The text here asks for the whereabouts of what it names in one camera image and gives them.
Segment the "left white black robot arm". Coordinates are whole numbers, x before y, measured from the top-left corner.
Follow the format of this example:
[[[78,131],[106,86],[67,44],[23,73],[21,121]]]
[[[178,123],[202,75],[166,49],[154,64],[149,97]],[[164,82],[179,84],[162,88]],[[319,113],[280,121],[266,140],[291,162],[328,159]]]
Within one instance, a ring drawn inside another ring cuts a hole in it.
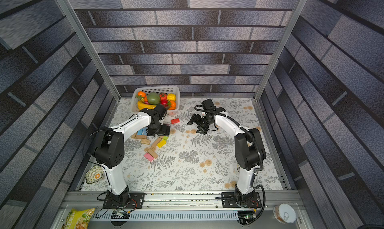
[[[154,109],[144,108],[126,122],[96,132],[92,142],[93,157],[105,170],[109,184],[105,205],[122,208],[131,200],[121,166],[125,156],[125,140],[144,128],[148,136],[169,136],[171,127],[161,123],[166,114],[167,110],[162,105]]]

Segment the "natural wood block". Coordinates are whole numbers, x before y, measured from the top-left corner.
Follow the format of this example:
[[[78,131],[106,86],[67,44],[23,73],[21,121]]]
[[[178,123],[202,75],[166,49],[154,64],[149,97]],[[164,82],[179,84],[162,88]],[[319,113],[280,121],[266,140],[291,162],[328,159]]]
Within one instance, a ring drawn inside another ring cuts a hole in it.
[[[153,151],[152,149],[148,149],[147,152],[154,158],[154,159],[157,159],[159,157],[159,155]]]
[[[151,144],[151,147],[156,149],[157,148],[157,145],[162,141],[163,139],[162,138],[157,138],[152,144]]]

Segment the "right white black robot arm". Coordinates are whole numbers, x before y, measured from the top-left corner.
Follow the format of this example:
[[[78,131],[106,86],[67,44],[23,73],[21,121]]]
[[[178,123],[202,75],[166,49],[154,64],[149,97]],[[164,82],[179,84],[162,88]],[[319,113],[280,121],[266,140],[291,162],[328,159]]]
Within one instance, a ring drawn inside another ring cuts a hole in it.
[[[187,124],[196,124],[197,133],[205,135],[210,130],[210,125],[214,125],[234,138],[235,158],[240,167],[239,179],[234,196],[222,199],[233,199],[240,207],[246,206],[253,201],[256,174],[264,170],[266,152],[260,131],[243,126],[230,117],[224,108],[216,107],[211,99],[196,105],[194,109],[200,114],[194,114]]]

